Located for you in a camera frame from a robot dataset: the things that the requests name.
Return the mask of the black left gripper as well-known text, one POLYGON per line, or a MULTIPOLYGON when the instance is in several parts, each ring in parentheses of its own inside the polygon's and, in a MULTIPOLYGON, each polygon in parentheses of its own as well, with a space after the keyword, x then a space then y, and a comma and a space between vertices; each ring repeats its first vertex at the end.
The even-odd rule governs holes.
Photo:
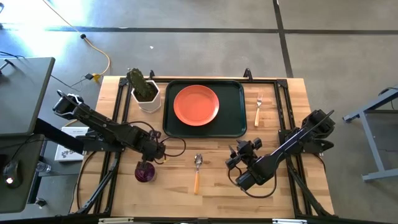
POLYGON ((147 167, 148 162, 158 165, 165 163, 165 145, 159 142, 159 131, 142 132, 139 136, 138 150, 142 154, 142 166, 147 167))

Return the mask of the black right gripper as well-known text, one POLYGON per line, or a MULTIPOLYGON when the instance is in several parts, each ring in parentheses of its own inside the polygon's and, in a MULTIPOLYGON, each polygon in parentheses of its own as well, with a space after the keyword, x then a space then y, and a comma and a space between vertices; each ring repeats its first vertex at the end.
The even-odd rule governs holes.
POLYGON ((259 158, 255 151, 261 147, 262 141, 260 138, 255 138, 253 141, 237 140, 237 151, 229 146, 230 158, 225 162, 228 170, 234 169, 240 162, 243 162, 247 167, 252 167, 259 158))

